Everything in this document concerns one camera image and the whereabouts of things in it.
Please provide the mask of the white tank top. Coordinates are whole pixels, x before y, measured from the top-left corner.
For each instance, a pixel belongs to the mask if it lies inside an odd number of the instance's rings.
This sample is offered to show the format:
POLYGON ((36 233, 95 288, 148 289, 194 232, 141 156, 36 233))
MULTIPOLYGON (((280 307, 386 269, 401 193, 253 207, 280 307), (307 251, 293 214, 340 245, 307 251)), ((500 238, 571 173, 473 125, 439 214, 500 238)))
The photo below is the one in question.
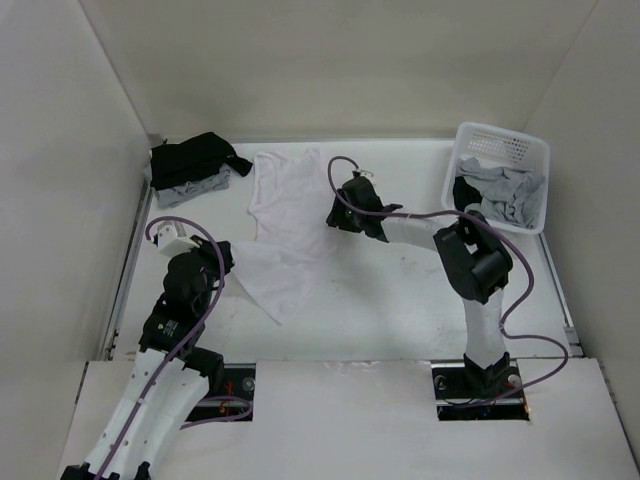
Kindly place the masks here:
POLYGON ((254 156, 247 211, 256 236, 232 246, 233 272, 251 300, 280 325, 301 309, 336 248, 325 223, 333 204, 327 166, 317 148, 299 158, 269 151, 254 156))

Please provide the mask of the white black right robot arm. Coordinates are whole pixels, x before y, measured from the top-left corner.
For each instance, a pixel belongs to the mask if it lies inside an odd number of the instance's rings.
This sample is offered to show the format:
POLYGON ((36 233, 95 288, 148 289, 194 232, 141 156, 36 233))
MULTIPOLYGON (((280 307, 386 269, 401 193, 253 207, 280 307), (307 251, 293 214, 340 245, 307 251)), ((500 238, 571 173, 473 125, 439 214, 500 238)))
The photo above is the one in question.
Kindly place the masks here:
POLYGON ((484 216, 470 210, 452 222, 413 217, 398 204, 384 205, 371 181, 358 172, 335 193, 328 226, 439 255, 465 312, 464 384, 477 398, 496 392, 510 363, 499 320, 513 261, 502 242, 486 229, 484 216))

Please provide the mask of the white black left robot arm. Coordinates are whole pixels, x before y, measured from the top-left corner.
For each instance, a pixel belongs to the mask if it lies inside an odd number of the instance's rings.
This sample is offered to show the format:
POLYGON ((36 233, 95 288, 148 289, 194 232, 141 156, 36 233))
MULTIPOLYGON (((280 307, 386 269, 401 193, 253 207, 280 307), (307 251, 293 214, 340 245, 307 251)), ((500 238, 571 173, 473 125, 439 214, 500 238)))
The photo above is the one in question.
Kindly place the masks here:
POLYGON ((224 358, 200 348, 204 321, 233 268, 231 245, 189 239, 168 263, 134 366, 107 426, 65 479, 152 479, 196 404, 224 387, 224 358))

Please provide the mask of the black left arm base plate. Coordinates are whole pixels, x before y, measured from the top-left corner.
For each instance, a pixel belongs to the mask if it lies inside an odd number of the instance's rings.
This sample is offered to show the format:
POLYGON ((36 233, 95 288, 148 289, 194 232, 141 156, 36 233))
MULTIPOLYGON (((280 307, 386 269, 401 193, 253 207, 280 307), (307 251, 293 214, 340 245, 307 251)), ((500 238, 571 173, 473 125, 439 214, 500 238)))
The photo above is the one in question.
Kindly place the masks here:
POLYGON ((231 364, 187 417, 188 422, 210 419, 237 420, 249 410, 256 391, 256 365, 231 364))

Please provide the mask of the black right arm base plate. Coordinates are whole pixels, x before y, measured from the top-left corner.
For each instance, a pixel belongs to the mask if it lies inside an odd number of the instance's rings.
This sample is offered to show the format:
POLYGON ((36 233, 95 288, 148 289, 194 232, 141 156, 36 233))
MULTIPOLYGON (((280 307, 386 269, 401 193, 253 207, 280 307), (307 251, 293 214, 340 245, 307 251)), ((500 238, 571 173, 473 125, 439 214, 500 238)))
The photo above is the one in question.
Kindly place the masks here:
POLYGON ((522 384, 515 361, 490 387, 474 386, 460 362, 432 364, 431 372, 440 421, 530 420, 523 391, 497 399, 522 384))

